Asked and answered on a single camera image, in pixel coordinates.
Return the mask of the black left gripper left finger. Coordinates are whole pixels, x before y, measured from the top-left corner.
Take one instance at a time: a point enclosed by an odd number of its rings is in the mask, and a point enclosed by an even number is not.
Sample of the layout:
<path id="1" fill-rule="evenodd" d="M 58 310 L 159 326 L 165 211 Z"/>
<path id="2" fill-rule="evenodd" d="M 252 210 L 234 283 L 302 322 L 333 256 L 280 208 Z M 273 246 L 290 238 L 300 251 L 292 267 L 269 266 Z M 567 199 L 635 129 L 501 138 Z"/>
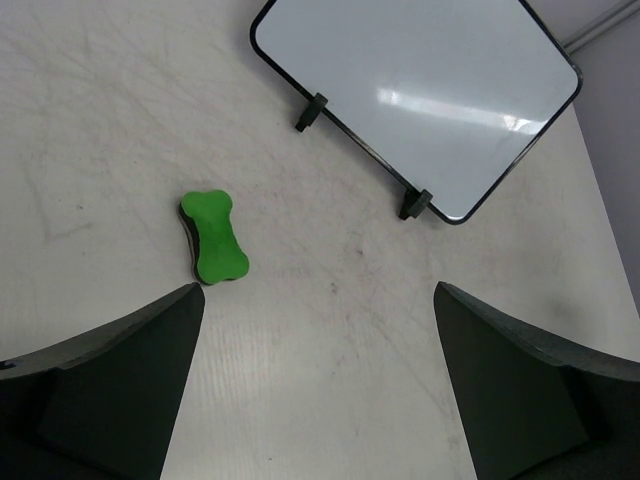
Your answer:
<path id="1" fill-rule="evenodd" d="M 4 479 L 158 479 L 204 315 L 191 283 L 1 363 Z"/>

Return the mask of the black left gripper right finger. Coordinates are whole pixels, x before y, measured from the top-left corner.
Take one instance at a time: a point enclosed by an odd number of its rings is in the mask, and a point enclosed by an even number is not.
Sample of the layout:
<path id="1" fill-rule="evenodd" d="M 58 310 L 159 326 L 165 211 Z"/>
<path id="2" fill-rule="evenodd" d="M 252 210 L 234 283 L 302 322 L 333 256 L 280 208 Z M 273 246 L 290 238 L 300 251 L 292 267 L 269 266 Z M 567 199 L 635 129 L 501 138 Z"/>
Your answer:
<path id="1" fill-rule="evenodd" d="M 441 282 L 434 309 L 479 479 L 636 479 L 639 365 Z"/>

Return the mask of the green bone-shaped eraser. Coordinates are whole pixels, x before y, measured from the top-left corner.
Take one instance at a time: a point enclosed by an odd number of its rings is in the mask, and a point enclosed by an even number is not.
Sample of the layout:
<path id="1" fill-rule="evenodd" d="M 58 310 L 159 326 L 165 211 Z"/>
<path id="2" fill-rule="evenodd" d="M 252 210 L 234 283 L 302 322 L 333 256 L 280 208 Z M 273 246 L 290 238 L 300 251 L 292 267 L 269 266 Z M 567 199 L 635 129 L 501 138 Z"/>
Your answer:
<path id="1" fill-rule="evenodd" d="M 190 239 L 194 276 L 202 284 L 235 281 L 249 272 L 249 258 L 233 230 L 232 209 L 231 196 L 224 190 L 188 192 L 179 202 L 179 215 Z"/>

